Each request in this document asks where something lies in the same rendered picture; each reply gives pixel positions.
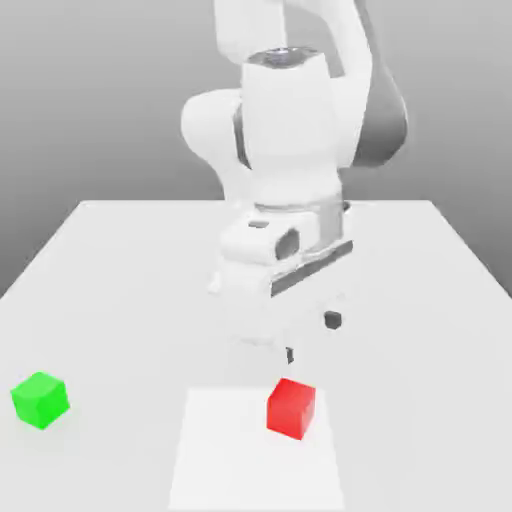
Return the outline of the small red cube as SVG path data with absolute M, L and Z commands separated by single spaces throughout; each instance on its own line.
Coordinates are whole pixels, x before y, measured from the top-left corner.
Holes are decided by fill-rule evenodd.
M 266 427 L 302 440 L 315 413 L 316 388 L 281 378 L 267 399 Z

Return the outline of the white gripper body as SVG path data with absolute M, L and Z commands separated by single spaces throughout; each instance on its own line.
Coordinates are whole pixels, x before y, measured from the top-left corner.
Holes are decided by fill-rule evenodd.
M 269 334 L 279 335 L 304 320 L 320 316 L 324 306 L 335 302 L 346 286 L 352 239 L 338 243 L 321 255 L 308 255 L 295 268 L 282 271 L 271 281 Z

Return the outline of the small green cube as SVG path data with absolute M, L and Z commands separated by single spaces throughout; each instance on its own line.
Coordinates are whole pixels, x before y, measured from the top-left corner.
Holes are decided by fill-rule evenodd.
M 40 430 L 46 429 L 70 408 L 63 380 L 36 372 L 10 390 L 17 417 Z

